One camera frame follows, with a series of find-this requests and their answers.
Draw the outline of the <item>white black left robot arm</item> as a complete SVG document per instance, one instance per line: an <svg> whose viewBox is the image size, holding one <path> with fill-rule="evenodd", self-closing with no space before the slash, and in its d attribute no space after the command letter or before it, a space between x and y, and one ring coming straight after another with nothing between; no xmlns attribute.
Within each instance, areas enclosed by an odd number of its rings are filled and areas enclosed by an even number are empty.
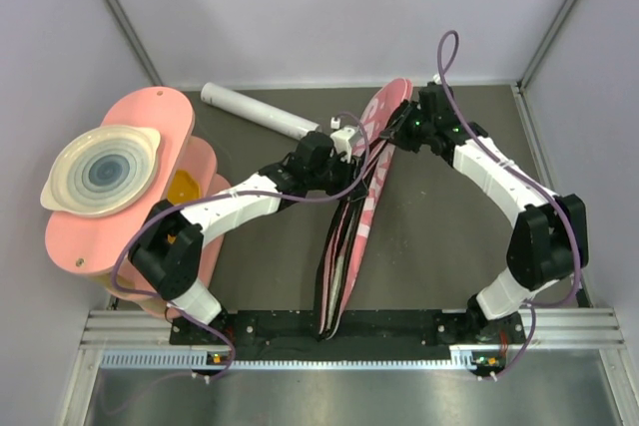
<svg viewBox="0 0 639 426"><path fill-rule="evenodd" d="M358 189L370 153L363 128L306 134L296 149L235 187L174 206L154 205L126 247L130 264L154 292L192 321L205 342L226 333L223 307L199 278L206 246L261 216L298 203L325 203Z"/></svg>

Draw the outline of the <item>white shuttlecock tube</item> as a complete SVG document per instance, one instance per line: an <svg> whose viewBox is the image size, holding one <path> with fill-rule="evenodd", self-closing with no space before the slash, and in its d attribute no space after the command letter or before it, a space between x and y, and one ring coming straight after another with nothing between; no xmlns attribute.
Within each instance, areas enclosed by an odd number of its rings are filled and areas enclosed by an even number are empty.
<svg viewBox="0 0 639 426"><path fill-rule="evenodd" d="M316 122L211 82L204 85L200 96L207 105L292 139L300 140L310 132L320 131Z"/></svg>

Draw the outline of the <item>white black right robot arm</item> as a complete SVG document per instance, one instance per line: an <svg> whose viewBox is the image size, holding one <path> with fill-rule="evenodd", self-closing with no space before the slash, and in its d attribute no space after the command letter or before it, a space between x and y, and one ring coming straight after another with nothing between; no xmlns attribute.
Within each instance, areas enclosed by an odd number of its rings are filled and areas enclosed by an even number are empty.
<svg viewBox="0 0 639 426"><path fill-rule="evenodd" d="M587 265L586 206L575 194L560 196L533 180L481 126L461 120L452 99L451 92L429 83L417 100L399 104L380 136L404 151L428 146L475 183L510 222L505 269L467 302L465 328L473 339L486 342L524 302Z"/></svg>

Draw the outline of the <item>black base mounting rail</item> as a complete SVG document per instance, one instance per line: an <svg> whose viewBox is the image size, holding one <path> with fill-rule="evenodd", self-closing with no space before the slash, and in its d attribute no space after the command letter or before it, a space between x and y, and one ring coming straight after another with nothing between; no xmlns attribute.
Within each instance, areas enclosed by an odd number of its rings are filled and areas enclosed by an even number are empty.
<svg viewBox="0 0 639 426"><path fill-rule="evenodd" d="M500 353L525 338L517 313L475 331L463 311L348 310L328 340L319 337L315 319L310 310L240 310L213 327L231 340L240 360L434 360L453 345Z"/></svg>

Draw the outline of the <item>aluminium frame rail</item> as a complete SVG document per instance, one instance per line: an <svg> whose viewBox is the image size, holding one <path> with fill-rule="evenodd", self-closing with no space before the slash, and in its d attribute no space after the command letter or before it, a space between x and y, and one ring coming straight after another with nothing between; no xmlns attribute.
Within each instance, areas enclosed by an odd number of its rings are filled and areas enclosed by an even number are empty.
<svg viewBox="0 0 639 426"><path fill-rule="evenodd" d="M459 311L504 268L510 225L478 186L427 153L397 154L375 211L353 303L369 315ZM104 370L111 349L185 355L169 325L139 311L93 311L68 387L64 425L633 425L638 377L613 310L570 302L523 311L528 350L497 381L443 360L265 360L223 379Z"/></svg>

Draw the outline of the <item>white blue ceramic dish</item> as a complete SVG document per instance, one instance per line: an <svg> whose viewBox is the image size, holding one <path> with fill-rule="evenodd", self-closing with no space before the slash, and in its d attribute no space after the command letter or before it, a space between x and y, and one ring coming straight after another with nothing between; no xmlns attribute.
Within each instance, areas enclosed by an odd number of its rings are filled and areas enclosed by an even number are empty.
<svg viewBox="0 0 639 426"><path fill-rule="evenodd" d="M154 181L160 144L158 130L127 125L107 125L77 137L56 158L41 206L80 217L124 210Z"/></svg>

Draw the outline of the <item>pink racket cover bag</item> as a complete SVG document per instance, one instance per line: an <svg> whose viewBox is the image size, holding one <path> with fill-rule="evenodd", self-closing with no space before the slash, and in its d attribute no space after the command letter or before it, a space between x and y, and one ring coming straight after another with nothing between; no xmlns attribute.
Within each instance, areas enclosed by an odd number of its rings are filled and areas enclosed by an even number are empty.
<svg viewBox="0 0 639 426"><path fill-rule="evenodd" d="M368 102L360 121L369 140L369 158L359 190L339 201L331 219L316 274L314 337L332 339L353 292L371 230L375 208L390 168L395 146L383 140L391 115L410 99L410 80L398 78Z"/></svg>

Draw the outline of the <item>yellow plastic plate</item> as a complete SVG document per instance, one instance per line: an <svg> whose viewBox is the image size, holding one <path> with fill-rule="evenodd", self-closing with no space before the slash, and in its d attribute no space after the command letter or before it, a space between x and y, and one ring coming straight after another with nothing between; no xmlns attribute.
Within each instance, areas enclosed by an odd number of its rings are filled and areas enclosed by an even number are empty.
<svg viewBox="0 0 639 426"><path fill-rule="evenodd" d="M167 199L173 205L198 200L201 197L200 184L185 170L177 170L169 185Z"/></svg>

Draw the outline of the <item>pink wooden shelf stand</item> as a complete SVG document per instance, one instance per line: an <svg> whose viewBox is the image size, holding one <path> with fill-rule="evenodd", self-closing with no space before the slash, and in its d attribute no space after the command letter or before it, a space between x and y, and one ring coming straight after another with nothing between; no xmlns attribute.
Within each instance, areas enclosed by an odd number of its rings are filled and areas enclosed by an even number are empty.
<svg viewBox="0 0 639 426"><path fill-rule="evenodd" d="M57 266L165 319L178 311L150 297L151 285L128 261L116 278L111 272L154 204L181 204L229 187L213 148L193 136L194 123L189 99L175 89L130 93L98 128L63 149L40 196L51 213L45 246Z"/></svg>

